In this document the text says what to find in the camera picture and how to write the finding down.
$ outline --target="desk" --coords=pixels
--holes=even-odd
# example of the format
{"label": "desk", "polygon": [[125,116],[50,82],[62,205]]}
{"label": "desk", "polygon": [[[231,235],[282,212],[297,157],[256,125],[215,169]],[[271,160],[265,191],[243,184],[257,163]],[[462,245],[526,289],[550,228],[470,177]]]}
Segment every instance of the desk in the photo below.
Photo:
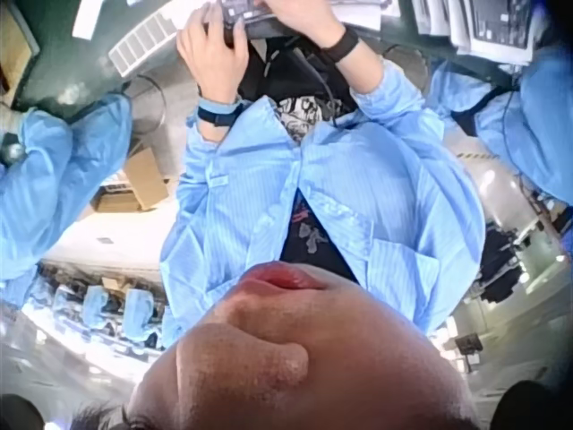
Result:
{"label": "desk", "polygon": [[[80,0],[15,0],[40,46],[41,52],[19,88],[15,107],[38,107],[70,118],[106,92],[118,89],[123,80],[107,57],[109,50],[133,27],[168,0],[142,0],[129,7],[125,0],[107,0],[101,10],[92,41],[74,39],[72,29]],[[510,78],[495,63],[477,57],[456,56],[447,38],[420,36],[410,0],[399,0],[400,19],[384,18],[380,33],[361,32],[371,46],[398,44],[421,50],[427,56],[448,58],[485,80],[509,86]],[[289,30],[276,20],[257,22],[247,28],[250,39],[285,36]],[[172,41],[143,67],[149,70],[176,61]]]}

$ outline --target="lips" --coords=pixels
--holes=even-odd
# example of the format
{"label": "lips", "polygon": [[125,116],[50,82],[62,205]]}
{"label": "lips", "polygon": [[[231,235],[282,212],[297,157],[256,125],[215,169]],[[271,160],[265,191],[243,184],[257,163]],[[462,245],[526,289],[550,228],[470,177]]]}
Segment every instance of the lips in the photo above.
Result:
{"label": "lips", "polygon": [[301,290],[301,289],[326,289],[326,284],[309,275],[299,267],[286,262],[267,262],[259,264],[248,270],[239,281],[238,288],[263,288],[262,284],[269,287]]}

